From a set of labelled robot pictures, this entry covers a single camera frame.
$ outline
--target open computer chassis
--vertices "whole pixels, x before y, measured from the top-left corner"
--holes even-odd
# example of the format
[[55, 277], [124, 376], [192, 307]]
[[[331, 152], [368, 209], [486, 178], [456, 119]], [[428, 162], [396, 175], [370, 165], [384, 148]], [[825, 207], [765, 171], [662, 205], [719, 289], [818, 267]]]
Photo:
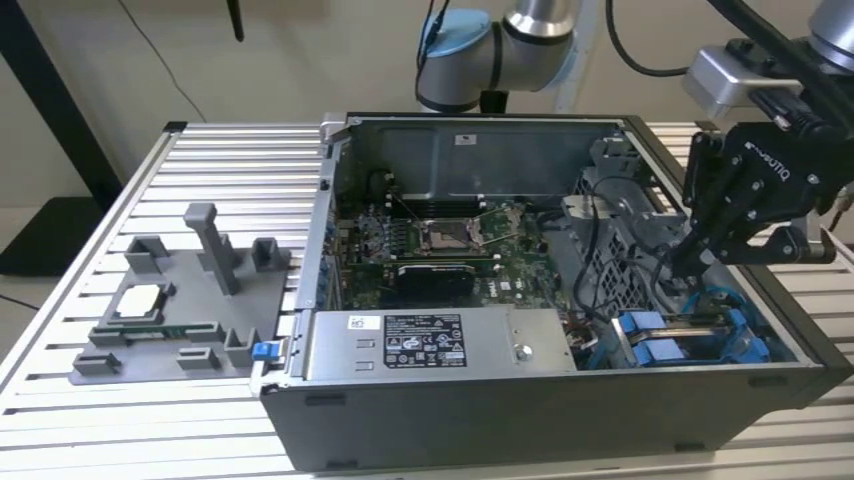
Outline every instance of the open computer chassis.
[[710, 451], [851, 373], [767, 268], [671, 278], [682, 168], [638, 118], [324, 129], [293, 332], [252, 379], [299, 469]]

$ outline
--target green circuit board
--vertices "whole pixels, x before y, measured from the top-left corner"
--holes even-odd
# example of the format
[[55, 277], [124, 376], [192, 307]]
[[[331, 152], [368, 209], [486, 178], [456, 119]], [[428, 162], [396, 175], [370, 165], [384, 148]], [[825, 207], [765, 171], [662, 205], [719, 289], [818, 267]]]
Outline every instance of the green circuit board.
[[[420, 222], [391, 219], [380, 212], [378, 220], [358, 221], [367, 228], [354, 238], [340, 238], [346, 244], [340, 250], [358, 252], [355, 258], [348, 254], [348, 263], [342, 268], [344, 309], [400, 308], [390, 300], [395, 271], [406, 265], [427, 264], [464, 265], [476, 271], [471, 297], [448, 306], [512, 304], [519, 308], [568, 312], [563, 279], [534, 215], [512, 204], [487, 204], [483, 211], [474, 218]], [[374, 235], [380, 234], [387, 235], [386, 242], [374, 240]]]

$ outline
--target power supply label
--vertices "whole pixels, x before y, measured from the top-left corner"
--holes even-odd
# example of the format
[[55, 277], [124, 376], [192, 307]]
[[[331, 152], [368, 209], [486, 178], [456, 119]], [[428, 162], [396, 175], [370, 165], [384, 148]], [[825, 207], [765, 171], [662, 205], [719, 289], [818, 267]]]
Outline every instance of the power supply label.
[[459, 315], [386, 315], [384, 326], [388, 368], [466, 366]]

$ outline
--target cable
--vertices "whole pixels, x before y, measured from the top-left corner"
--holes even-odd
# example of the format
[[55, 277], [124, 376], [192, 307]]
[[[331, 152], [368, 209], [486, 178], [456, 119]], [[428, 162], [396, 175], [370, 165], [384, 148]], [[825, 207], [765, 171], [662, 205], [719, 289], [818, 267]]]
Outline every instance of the cable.
[[850, 134], [854, 131], [854, 109], [850, 107], [850, 100], [839, 86], [822, 73], [806, 52], [795, 47], [774, 25], [742, 0], [707, 0], [707, 2], [735, 28], [789, 68], [795, 79], [803, 84], [805, 90], [814, 95], [817, 103], [835, 118], [846, 134]]
[[427, 25], [430, 24], [430, 15], [432, 15], [432, 7], [436, 0], [430, 0], [430, 6], [427, 7], [427, 16], [424, 17], [424, 23], [422, 23], [422, 33], [418, 36], [418, 53], [415, 54], [415, 68], [422, 68], [422, 52], [424, 51], [424, 34], [427, 33]]
[[655, 264], [655, 270], [652, 270], [652, 277], [650, 279], [650, 290], [652, 290], [652, 296], [655, 297], [655, 301], [658, 302], [660, 307], [664, 310], [667, 310], [667, 313], [674, 313], [670, 303], [664, 301], [664, 299], [662, 298], [662, 294], [658, 291], [658, 288], [655, 288], [658, 287], [658, 278], [662, 276], [662, 269], [664, 268], [666, 256], [667, 254], [662, 255], [660, 258], [658, 259], [658, 263]]
[[424, 71], [424, 64], [427, 63], [427, 52], [430, 51], [430, 47], [436, 43], [436, 37], [439, 36], [439, 30], [442, 30], [442, 24], [444, 23], [444, 14], [448, 10], [448, 5], [451, 0], [444, 0], [444, 4], [442, 4], [442, 8], [439, 9], [439, 13], [436, 14], [436, 18], [430, 24], [430, 28], [427, 28], [427, 24], [430, 23], [430, 16], [432, 14], [435, 0], [430, 0], [430, 10], [427, 11], [427, 18], [424, 18], [424, 24], [422, 25], [422, 36], [418, 39], [418, 59], [416, 59], [416, 67], [418, 72], [415, 73], [415, 99], [418, 100], [418, 82], [422, 79], [422, 73]]
[[614, 50], [616, 50], [619, 58], [623, 60], [623, 62], [626, 62], [626, 65], [628, 65], [628, 67], [635, 72], [648, 77], [656, 78], [678, 77], [687, 73], [687, 67], [658, 70], [644, 67], [635, 61], [634, 58], [631, 58], [631, 55], [628, 55], [628, 52], [626, 51], [626, 47], [623, 47], [623, 42], [619, 40], [619, 36], [616, 35], [616, 26], [614, 25], [614, 0], [604, 0], [604, 23], [607, 25], [608, 37], [611, 38]]
[[189, 105], [192, 106], [193, 110], [199, 114], [199, 118], [201, 118], [201, 121], [207, 122], [208, 120], [207, 120], [207, 118], [204, 118], [204, 115], [201, 114], [201, 110], [199, 110], [199, 107], [196, 106], [195, 102], [191, 100], [189, 95], [187, 95], [187, 92], [184, 92], [184, 89], [181, 88], [180, 84], [177, 83], [177, 79], [175, 78], [175, 73], [172, 73], [172, 69], [169, 68], [169, 64], [165, 63], [165, 59], [163, 58], [163, 55], [160, 55], [160, 50], [157, 50], [157, 47], [155, 47], [155, 44], [151, 41], [151, 38], [148, 38], [148, 35], [145, 35], [145, 32], [143, 31], [143, 28], [139, 26], [139, 23], [136, 23], [136, 18], [133, 18], [133, 14], [131, 13], [131, 9], [128, 9], [128, 6], [124, 4], [124, 0], [116, 0], [116, 2], [119, 2], [119, 5], [121, 6], [121, 9], [124, 10], [124, 13], [128, 16], [128, 19], [131, 20], [131, 23], [133, 24], [133, 27], [136, 28], [136, 31], [139, 32], [139, 34], [145, 39], [145, 42], [148, 42], [148, 46], [151, 47], [151, 49], [155, 52], [155, 55], [160, 59], [160, 63], [163, 64], [163, 68], [165, 69], [165, 72], [168, 73], [169, 78], [172, 79], [172, 85], [175, 85], [175, 88], [177, 89], [177, 91], [183, 95], [184, 100], [187, 100], [187, 103], [189, 103]]
[[12, 297], [7, 297], [5, 295], [0, 294], [0, 300], [5, 300], [7, 302], [12, 302], [16, 303], [17, 305], [20, 305], [21, 307], [27, 307], [31, 310], [39, 310], [39, 307], [36, 307], [32, 303], [27, 303], [23, 300], [19, 300], [16, 298]]
[[[592, 264], [594, 251], [595, 251], [596, 243], [598, 243], [598, 240], [599, 240], [599, 209], [596, 207], [596, 202], [592, 200], [592, 198], [596, 197], [596, 198], [603, 199], [603, 201], [608, 204], [608, 208], [614, 209], [615, 211], [619, 210], [616, 208], [616, 206], [614, 205], [614, 203], [596, 192], [596, 188], [599, 188], [599, 185], [602, 185], [602, 183], [608, 181], [608, 180], [620, 180], [620, 181], [631, 182], [639, 188], [643, 188], [640, 183], [634, 178], [624, 177], [624, 176], [620, 176], [620, 175], [610, 175], [610, 176], [602, 177], [596, 181], [596, 183], [594, 183], [594, 185], [590, 188], [590, 192], [587, 193], [587, 197], [590, 198], [590, 207], [591, 207], [591, 210], [592, 210], [591, 232], [590, 232], [590, 239], [587, 241], [587, 252], [586, 252], [586, 255], [584, 255], [584, 264], [582, 265], [582, 269], [580, 269], [580, 271], [578, 273], [578, 276], [575, 277], [575, 282], [572, 283], [572, 300], [575, 301], [575, 304], [582, 308], [582, 311], [584, 312], [584, 314], [591, 319], [596, 319], [596, 320], [600, 320], [603, 322], [607, 322], [607, 318], [604, 317], [604, 315], [602, 315], [590, 305], [587, 305], [580, 300], [580, 286], [582, 286], [583, 278], [587, 276], [587, 271], [590, 270], [590, 265]], [[670, 304], [667, 304], [666, 302], [662, 301], [658, 289], [655, 288], [656, 285], [658, 285], [658, 276], [660, 275], [660, 268], [663, 267], [663, 263], [664, 263], [664, 256], [658, 253], [658, 249], [656, 248], [652, 248], [648, 245], [643, 245], [639, 242], [639, 237], [634, 232], [634, 228], [630, 228], [630, 234], [635, 238], [635, 244], [638, 245], [640, 250], [643, 250], [644, 253], [647, 255], [650, 255], [652, 258], [658, 259], [659, 272], [658, 272], [658, 274], [655, 274], [655, 273], [652, 274], [654, 278], [652, 278], [652, 280], [650, 282], [651, 283], [650, 289], [652, 290], [652, 295], [655, 296], [655, 300], [662, 304], [662, 307], [666, 310], [671, 311], [672, 309], [670, 308]], [[598, 295], [598, 288], [594, 291], [594, 303], [595, 303], [596, 295]]]

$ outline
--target blue tab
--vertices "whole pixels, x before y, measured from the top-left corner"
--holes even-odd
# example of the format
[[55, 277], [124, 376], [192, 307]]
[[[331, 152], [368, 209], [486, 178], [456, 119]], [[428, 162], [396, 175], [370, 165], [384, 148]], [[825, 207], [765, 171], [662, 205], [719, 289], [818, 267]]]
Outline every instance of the blue tab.
[[664, 318], [658, 312], [631, 312], [631, 318], [640, 330], [666, 327]]
[[252, 347], [252, 360], [272, 362], [279, 360], [279, 342], [260, 342]]
[[638, 363], [643, 366], [674, 360], [684, 360], [684, 354], [671, 338], [644, 340], [632, 348]]

